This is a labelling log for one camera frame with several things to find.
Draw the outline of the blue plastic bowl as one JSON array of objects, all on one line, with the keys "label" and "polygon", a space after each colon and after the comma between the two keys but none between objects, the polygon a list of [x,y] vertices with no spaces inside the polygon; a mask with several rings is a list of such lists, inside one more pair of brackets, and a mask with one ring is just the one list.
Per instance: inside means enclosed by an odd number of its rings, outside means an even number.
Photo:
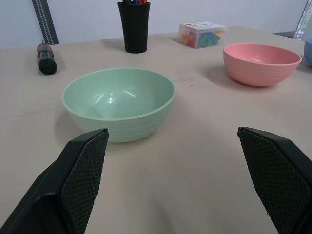
[{"label": "blue plastic bowl", "polygon": [[312,67],[312,37],[307,38],[304,45],[304,57],[310,67]]}]

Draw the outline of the clear box of coloured pieces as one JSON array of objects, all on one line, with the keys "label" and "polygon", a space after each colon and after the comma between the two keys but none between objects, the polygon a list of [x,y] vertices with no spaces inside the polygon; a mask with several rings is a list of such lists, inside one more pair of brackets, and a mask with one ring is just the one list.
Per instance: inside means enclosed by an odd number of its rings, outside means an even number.
[{"label": "clear box of coloured pieces", "polygon": [[228,27],[212,22],[193,22],[179,25],[179,41],[191,48],[206,48],[219,44]]}]

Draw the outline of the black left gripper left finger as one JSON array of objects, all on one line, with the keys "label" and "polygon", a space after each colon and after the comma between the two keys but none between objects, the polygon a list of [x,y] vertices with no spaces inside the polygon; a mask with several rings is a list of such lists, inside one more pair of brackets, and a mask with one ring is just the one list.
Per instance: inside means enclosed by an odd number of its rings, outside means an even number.
[{"label": "black left gripper left finger", "polygon": [[70,140],[33,182],[0,234],[84,234],[98,195],[108,129]]}]

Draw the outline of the black pen cup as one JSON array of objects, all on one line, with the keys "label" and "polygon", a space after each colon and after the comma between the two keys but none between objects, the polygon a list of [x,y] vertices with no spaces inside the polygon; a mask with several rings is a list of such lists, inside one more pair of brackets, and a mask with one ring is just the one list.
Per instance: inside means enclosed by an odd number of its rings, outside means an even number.
[{"label": "black pen cup", "polygon": [[125,50],[128,53],[139,54],[147,51],[148,22],[151,3],[124,4],[117,3],[123,30]]}]

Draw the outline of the black and red marker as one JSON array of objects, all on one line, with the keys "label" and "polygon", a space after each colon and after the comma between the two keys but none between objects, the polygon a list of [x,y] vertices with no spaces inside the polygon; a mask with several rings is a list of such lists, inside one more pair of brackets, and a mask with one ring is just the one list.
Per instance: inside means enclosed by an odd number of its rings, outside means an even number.
[{"label": "black and red marker", "polygon": [[47,43],[40,43],[37,46],[38,68],[44,75],[53,75],[57,72],[54,53]]}]

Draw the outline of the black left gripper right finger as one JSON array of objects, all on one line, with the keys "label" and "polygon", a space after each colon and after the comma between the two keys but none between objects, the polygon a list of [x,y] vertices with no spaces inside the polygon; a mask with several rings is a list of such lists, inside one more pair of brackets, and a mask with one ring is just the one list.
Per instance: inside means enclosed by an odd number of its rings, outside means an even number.
[{"label": "black left gripper right finger", "polygon": [[253,187],[279,234],[312,234],[312,161],[289,139],[248,127],[237,135]]}]

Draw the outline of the grey perforated metal strip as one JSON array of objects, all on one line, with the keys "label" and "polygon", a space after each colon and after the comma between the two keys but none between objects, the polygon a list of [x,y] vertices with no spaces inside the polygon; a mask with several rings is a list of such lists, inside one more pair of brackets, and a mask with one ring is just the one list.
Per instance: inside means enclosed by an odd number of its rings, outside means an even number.
[{"label": "grey perforated metal strip", "polygon": [[49,45],[59,44],[53,19],[47,0],[31,0],[43,36],[43,42]]}]

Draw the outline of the red plastic bowl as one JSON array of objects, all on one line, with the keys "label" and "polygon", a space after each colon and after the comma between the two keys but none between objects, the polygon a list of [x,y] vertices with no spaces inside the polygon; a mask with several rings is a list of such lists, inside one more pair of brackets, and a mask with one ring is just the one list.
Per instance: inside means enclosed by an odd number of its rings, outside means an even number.
[{"label": "red plastic bowl", "polygon": [[224,66],[231,78],[247,86],[270,87],[286,80],[302,57],[293,51],[258,43],[235,43],[223,49]]}]

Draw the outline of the green plastic bowl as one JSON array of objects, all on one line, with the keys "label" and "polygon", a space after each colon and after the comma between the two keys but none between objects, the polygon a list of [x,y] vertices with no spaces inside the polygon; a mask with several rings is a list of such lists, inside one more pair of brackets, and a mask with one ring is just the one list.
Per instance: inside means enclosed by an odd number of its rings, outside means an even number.
[{"label": "green plastic bowl", "polygon": [[176,89],[166,76],[140,68],[95,71],[72,81],[61,100],[84,132],[107,129],[109,143],[143,139],[167,119]]}]

